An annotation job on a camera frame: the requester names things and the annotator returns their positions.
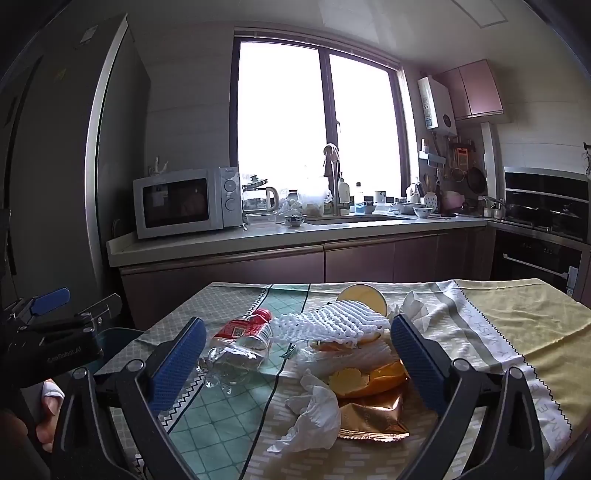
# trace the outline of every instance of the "microwave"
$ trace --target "microwave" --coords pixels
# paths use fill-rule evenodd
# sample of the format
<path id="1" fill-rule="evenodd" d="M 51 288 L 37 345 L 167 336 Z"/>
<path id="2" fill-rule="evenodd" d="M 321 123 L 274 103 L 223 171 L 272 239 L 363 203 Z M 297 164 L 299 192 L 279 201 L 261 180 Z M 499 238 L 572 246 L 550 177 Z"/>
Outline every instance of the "microwave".
<path id="1" fill-rule="evenodd" d="M 180 170 L 134 180 L 138 238 L 242 225 L 237 167 Z"/>

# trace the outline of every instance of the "human hand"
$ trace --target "human hand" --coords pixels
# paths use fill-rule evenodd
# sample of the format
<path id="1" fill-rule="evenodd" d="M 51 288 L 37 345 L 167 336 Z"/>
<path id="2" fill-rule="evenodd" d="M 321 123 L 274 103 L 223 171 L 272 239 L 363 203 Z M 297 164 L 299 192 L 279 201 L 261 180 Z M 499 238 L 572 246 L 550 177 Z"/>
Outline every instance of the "human hand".
<path id="1" fill-rule="evenodd" d="M 60 414 L 61 403 L 62 399 L 60 397 L 46 396 L 41 399 L 45 419 L 37 425 L 35 432 L 37 439 L 41 442 L 46 452 L 53 450 L 53 439 L 56 435 L 57 418 Z"/>

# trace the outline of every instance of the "blue clamp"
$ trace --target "blue clamp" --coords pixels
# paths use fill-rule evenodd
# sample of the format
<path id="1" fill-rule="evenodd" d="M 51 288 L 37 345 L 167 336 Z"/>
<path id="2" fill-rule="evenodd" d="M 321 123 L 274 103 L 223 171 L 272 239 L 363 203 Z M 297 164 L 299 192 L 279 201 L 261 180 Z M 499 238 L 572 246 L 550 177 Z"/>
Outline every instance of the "blue clamp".
<path id="1" fill-rule="evenodd" d="M 31 315 L 41 316 L 55 310 L 70 301 L 70 290 L 67 288 L 60 288 L 51 293 L 37 297 L 31 305 Z"/>

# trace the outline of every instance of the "blue gripper pad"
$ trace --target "blue gripper pad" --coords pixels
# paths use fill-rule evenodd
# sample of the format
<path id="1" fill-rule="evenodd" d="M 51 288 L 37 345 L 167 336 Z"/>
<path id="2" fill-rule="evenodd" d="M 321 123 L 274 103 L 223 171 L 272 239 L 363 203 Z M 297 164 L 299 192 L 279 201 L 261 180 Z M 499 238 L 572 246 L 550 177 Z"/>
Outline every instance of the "blue gripper pad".
<path id="1" fill-rule="evenodd" d="M 31 315 L 40 316 L 55 310 L 70 301 L 70 290 L 67 288 L 60 288 L 37 297 L 31 305 Z"/>
<path id="2" fill-rule="evenodd" d="M 161 343 L 156 351 L 147 360 L 151 362 L 152 356 L 162 355 L 163 349 L 169 347 L 165 358 L 151 374 L 151 395 L 148 402 L 152 415 L 157 416 L 163 410 L 170 410 L 177 399 L 178 393 L 187 381 L 191 370 L 197 364 L 197 359 L 207 341 L 207 330 L 203 320 L 197 317 L 191 318 L 183 330 L 171 342 Z"/>
<path id="3" fill-rule="evenodd" d="M 446 381 L 452 363 L 450 358 L 437 342 L 424 338 L 403 315 L 394 317 L 390 336 L 423 403 L 443 416 L 449 403 Z"/>

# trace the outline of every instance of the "refrigerator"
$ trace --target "refrigerator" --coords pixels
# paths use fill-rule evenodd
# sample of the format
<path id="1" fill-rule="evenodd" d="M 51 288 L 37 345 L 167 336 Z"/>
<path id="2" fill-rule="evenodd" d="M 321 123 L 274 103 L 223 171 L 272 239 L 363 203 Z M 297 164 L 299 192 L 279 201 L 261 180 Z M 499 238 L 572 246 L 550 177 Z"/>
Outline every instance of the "refrigerator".
<path id="1" fill-rule="evenodd" d="M 67 287 L 77 313 L 120 291 L 106 242 L 135 230 L 150 78 L 126 15 L 71 32 L 0 92 L 2 304 Z"/>

